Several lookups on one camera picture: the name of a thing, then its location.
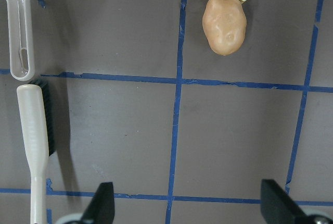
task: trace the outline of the white ladle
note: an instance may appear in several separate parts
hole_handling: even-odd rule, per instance
[[[30,0],[6,0],[8,9],[10,73],[20,81],[34,76]]]

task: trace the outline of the white handle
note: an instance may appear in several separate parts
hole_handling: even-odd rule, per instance
[[[8,9],[10,72],[20,81],[34,76],[30,0],[6,0]]]
[[[31,224],[46,224],[46,167],[48,140],[42,89],[26,84],[17,88],[25,154],[31,174]]]

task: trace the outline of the brush bristles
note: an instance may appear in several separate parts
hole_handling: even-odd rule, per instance
[[[37,85],[42,89],[47,129],[48,155],[50,156],[55,151],[55,140],[53,135],[52,106],[48,82],[42,79],[36,79],[30,81],[29,84]]]

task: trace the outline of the handle hole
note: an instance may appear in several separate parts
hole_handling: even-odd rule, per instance
[[[27,52],[27,48],[21,48],[19,54],[20,54],[20,60],[21,60],[22,69],[24,71],[28,71],[29,67],[28,67],[28,52]]]

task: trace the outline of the cleaning brush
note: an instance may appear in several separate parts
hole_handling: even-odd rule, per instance
[[[38,79],[19,86],[17,99],[31,174],[30,224],[46,224],[46,167],[55,151],[47,82]]]

